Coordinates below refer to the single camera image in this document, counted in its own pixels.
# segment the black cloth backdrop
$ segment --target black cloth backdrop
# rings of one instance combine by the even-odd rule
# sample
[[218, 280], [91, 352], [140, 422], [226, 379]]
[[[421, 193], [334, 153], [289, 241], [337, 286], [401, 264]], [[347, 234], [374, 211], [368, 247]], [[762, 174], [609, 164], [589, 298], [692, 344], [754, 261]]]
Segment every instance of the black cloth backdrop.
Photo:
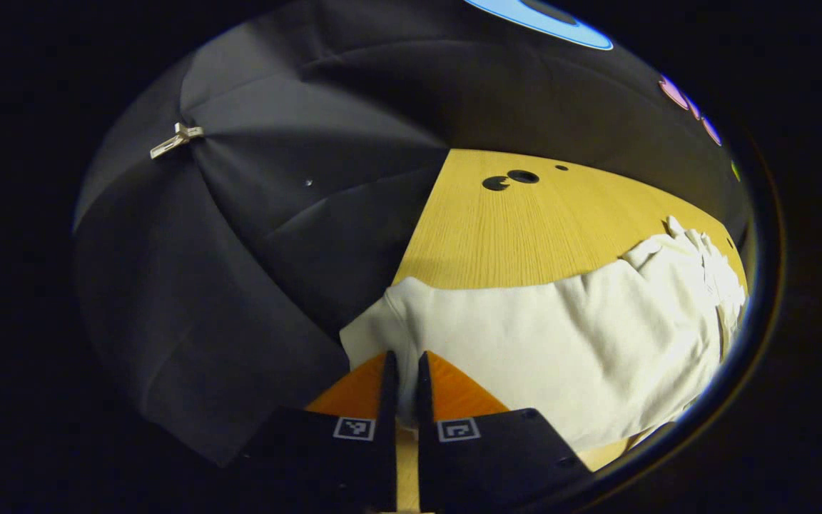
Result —
[[[225, 465], [271, 409], [347, 371], [338, 330], [391, 283], [450, 148], [635, 178], [744, 253], [728, 144], [659, 77], [617, 40], [584, 48], [459, 0], [299, 0], [237, 26], [157, 79], [88, 170], [93, 344], [145, 417]], [[150, 160], [176, 121], [205, 138]]]

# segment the crumpled fabric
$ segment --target crumpled fabric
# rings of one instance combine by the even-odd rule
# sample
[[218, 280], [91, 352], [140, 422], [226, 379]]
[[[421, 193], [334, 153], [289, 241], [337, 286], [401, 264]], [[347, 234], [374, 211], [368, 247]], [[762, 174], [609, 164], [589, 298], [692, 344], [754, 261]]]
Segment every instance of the crumpled fabric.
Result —
[[706, 234], [667, 234], [591, 273], [539, 286], [441, 290], [413, 277], [340, 332], [351, 367], [399, 365], [398, 415], [414, 416], [432, 351], [509, 409], [533, 407], [580, 452], [676, 420], [710, 383], [745, 302]]

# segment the wooden tabletop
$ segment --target wooden tabletop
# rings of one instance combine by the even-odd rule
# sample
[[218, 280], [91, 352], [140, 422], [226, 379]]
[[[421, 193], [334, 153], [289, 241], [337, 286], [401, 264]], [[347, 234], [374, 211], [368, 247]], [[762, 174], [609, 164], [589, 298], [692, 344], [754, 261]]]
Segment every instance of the wooden tabletop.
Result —
[[[532, 173], [537, 182], [498, 179], [513, 170]], [[518, 175], [534, 180], [528, 173]], [[485, 188], [492, 176], [502, 190]], [[709, 234], [747, 290], [728, 231], [676, 196], [577, 163], [451, 150], [392, 283], [408, 276], [440, 289], [554, 282], [613, 263], [645, 238], [664, 233], [668, 216]], [[579, 456], [595, 471], [628, 445], [625, 439]], [[417, 442], [399, 429], [397, 446], [398, 508], [417, 512]]]

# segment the wooden table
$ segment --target wooden table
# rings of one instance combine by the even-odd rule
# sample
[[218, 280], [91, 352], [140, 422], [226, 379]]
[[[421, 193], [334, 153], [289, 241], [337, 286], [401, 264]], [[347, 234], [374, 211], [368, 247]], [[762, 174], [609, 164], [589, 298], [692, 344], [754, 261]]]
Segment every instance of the wooden table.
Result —
[[[522, 170], [538, 182], [490, 176]], [[654, 234], [674, 216], [706, 232], [744, 290], [741, 258], [721, 222], [676, 196], [598, 169], [514, 153], [452, 150], [392, 283], [414, 276], [440, 289], [534, 286], [587, 273]], [[398, 508], [417, 512], [417, 442], [397, 434]], [[625, 439], [580, 453], [593, 471], [618, 458]]]

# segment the white clip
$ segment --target white clip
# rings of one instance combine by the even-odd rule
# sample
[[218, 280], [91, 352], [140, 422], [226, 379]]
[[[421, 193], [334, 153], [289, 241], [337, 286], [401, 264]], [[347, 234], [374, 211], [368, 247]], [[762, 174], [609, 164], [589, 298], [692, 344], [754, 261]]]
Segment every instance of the white clip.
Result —
[[151, 159], [157, 159], [157, 157], [173, 150], [177, 146], [180, 146], [180, 144], [189, 143], [193, 137], [205, 136], [205, 131], [202, 130], [202, 127], [190, 128], [184, 126], [183, 124], [174, 124], [173, 130], [176, 131], [176, 136], [170, 137], [170, 139], [154, 146], [151, 149]]

